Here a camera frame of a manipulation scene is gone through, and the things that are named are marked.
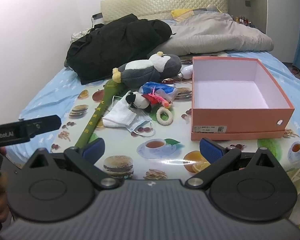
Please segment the quilted headboard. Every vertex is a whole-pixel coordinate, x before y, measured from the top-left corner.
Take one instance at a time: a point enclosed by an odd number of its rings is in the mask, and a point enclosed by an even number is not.
[[[181,8],[204,8],[216,5],[222,12],[228,12],[228,0],[103,0],[101,12],[105,23],[133,13],[140,19],[167,19],[170,12]]]

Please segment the open box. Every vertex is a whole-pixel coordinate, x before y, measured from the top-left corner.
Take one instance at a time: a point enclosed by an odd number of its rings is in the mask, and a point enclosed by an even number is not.
[[[280,138],[294,111],[260,60],[194,57],[191,140]]]

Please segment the beige fuzzy ring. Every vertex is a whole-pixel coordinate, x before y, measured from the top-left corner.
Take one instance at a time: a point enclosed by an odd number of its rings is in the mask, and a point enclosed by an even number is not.
[[[161,118],[161,114],[166,114],[168,116],[168,120],[164,121]],[[158,123],[161,124],[161,125],[169,125],[173,121],[173,115],[172,115],[171,111],[168,110],[167,108],[163,107],[163,106],[158,109],[156,116],[157,116]]]

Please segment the plush penguin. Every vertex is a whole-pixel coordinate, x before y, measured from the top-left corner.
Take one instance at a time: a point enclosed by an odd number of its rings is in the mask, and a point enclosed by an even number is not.
[[[149,59],[135,60],[112,70],[113,81],[130,88],[141,87],[146,82],[159,82],[176,76],[181,69],[177,55],[165,55],[159,51]]]
[[[144,98],[139,92],[134,91],[130,92],[126,96],[126,101],[127,103],[132,107],[132,108],[140,108],[143,109],[146,113],[151,112],[151,104],[150,101],[146,98]]]

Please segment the box label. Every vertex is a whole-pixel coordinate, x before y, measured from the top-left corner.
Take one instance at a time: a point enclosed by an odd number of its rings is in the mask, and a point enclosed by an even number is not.
[[[198,132],[198,133],[225,133],[226,130],[227,130],[226,126],[195,125],[193,127],[193,132]]]

